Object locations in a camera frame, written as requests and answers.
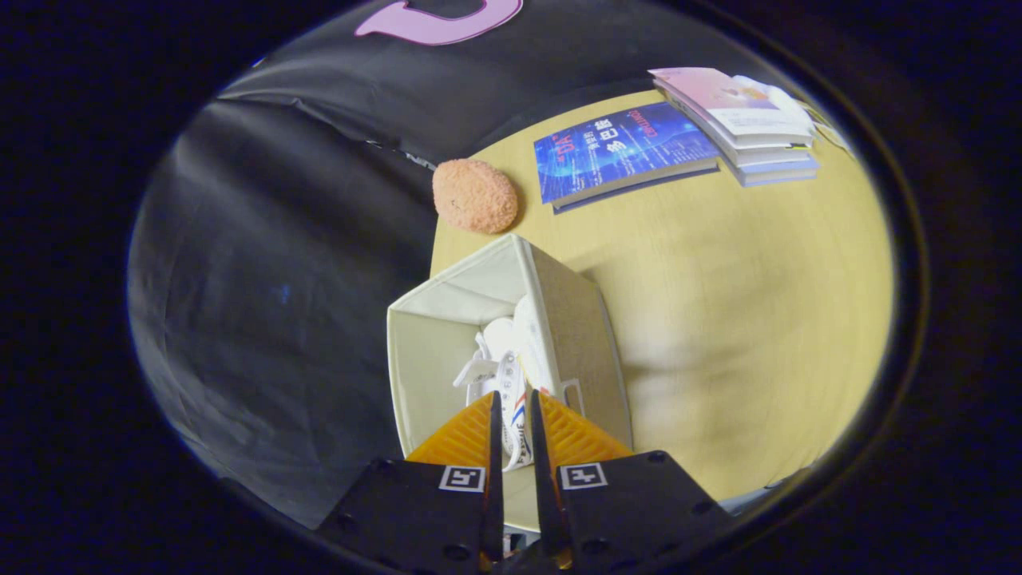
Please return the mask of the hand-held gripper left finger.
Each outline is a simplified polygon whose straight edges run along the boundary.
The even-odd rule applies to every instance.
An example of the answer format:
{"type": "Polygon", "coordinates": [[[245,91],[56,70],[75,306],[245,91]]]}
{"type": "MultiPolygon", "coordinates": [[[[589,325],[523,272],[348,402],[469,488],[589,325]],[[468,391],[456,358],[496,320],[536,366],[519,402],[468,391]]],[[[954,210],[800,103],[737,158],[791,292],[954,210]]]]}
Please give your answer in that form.
{"type": "Polygon", "coordinates": [[[462,409],[408,458],[376,458],[318,528],[380,570],[482,574],[503,557],[501,397],[462,409]]]}

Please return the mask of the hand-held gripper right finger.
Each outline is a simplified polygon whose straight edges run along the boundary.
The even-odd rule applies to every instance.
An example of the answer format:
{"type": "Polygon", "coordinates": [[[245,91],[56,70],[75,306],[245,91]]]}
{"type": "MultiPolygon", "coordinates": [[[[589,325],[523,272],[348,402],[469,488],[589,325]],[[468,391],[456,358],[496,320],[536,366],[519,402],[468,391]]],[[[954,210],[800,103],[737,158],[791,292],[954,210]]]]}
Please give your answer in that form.
{"type": "Polygon", "coordinates": [[[552,396],[530,397],[541,552],[565,574],[660,574],[735,517],[667,452],[636,452],[552,396]]]}

